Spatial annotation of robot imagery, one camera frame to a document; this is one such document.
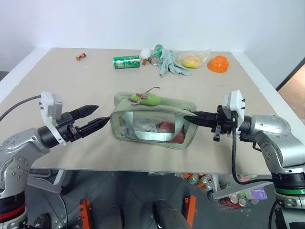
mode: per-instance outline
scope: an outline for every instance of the white ball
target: white ball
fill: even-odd
[[[147,59],[148,57],[151,56],[151,51],[148,48],[144,48],[140,52],[140,57],[142,60]]]

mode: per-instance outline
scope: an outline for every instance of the red item in bag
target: red item in bag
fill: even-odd
[[[160,125],[160,129],[159,129],[160,133],[173,133],[175,132],[175,123],[167,123],[164,122]],[[181,130],[179,132],[179,134],[177,134],[177,136],[172,140],[169,141],[170,143],[183,143],[184,141],[184,133],[183,130]]]

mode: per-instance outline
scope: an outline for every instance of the bag handle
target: bag handle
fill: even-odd
[[[128,128],[130,128],[130,130],[132,130],[134,134],[137,136],[137,138],[140,140],[164,141],[164,142],[171,141],[180,133],[180,131],[183,128],[183,124],[185,122],[183,114],[176,114],[174,133],[155,133],[155,132],[134,130],[133,111],[125,111],[124,116]]]

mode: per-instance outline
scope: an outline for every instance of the green ring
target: green ring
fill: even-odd
[[[281,194],[291,194],[291,195],[303,195],[305,194],[305,189],[282,189],[275,188],[276,192]]]

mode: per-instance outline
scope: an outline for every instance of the orange bowl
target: orange bowl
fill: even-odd
[[[224,73],[227,71],[229,62],[225,56],[216,56],[208,63],[208,69],[216,73]]]

